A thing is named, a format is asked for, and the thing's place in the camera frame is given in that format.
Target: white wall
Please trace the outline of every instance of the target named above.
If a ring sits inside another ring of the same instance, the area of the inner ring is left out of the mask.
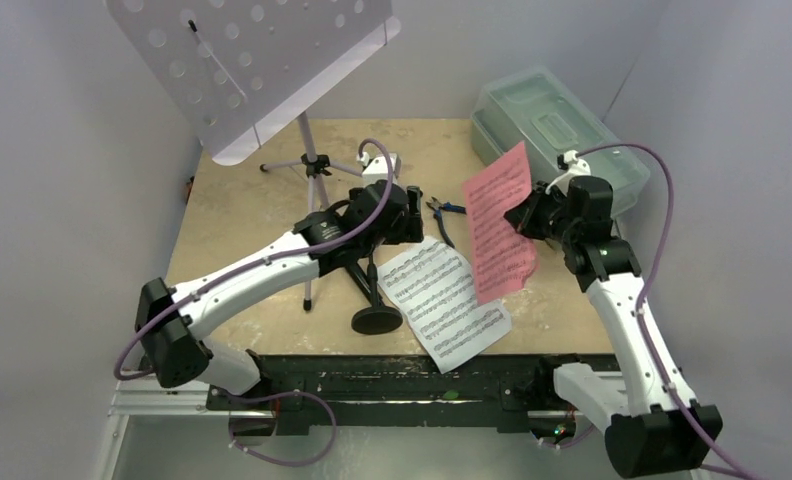
[[[197,146],[101,0],[0,1],[0,480],[88,475]]]
[[[608,111],[669,0],[393,0],[402,32],[311,109],[465,118],[485,83],[545,64]]]
[[[607,123],[675,177],[653,296],[667,343],[720,408],[722,445],[792,479],[792,1],[671,2]],[[625,219],[647,265],[664,214],[653,172]]]

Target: plastic storage box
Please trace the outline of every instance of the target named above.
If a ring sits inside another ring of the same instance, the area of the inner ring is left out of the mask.
[[[560,173],[556,157],[567,150],[584,150],[617,137],[545,67],[512,75],[482,88],[472,115],[473,150],[491,164],[525,141],[533,182],[550,182]],[[637,202],[649,170],[626,148],[587,156],[591,172],[614,189],[612,216]]]

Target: table surface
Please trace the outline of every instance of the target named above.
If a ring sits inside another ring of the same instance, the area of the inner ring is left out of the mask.
[[[418,185],[426,198],[463,205],[461,184],[484,168],[470,146],[469,120],[313,120],[317,151],[332,162],[356,168],[360,140],[374,137],[402,158],[401,185]],[[220,269],[272,243],[307,214],[307,180],[300,167],[267,173],[259,165],[299,158],[303,152],[295,124],[273,137],[245,162],[223,167],[202,156],[181,232],[173,251],[167,283],[191,280]],[[332,170],[325,179],[329,199],[348,196],[360,178]],[[467,220],[444,214],[446,229],[460,251],[471,257]],[[440,238],[431,210],[423,204],[425,233]],[[381,265],[409,245],[382,246]],[[524,290],[503,302],[513,330],[486,354],[606,353],[611,344],[595,310],[563,254],[538,242],[540,264]],[[212,334],[233,347],[262,354],[422,354],[407,322],[394,332],[365,336],[350,325],[352,315],[368,306],[345,271],[313,284],[314,307],[302,310],[304,286],[296,285],[258,303]]]

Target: blue-handled pliers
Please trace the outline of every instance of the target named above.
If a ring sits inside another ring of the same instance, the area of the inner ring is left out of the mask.
[[[436,197],[431,197],[431,201],[425,202],[425,204],[428,205],[428,208],[434,210],[434,219],[437,220],[437,227],[440,229],[440,236],[443,237],[443,241],[446,242],[446,245],[455,248],[452,239],[446,234],[446,227],[443,226],[443,212],[466,214],[467,209],[459,205],[452,205],[449,202],[440,203],[440,200]]]

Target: paper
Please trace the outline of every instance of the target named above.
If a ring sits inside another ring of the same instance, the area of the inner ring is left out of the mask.
[[[520,142],[464,182],[467,225],[473,253],[473,276],[479,305],[522,290],[537,269],[534,243],[518,234],[505,218],[531,192],[526,147]]]
[[[479,306],[469,262],[434,237],[378,269],[378,284],[442,373],[481,353],[511,331],[502,302]]]

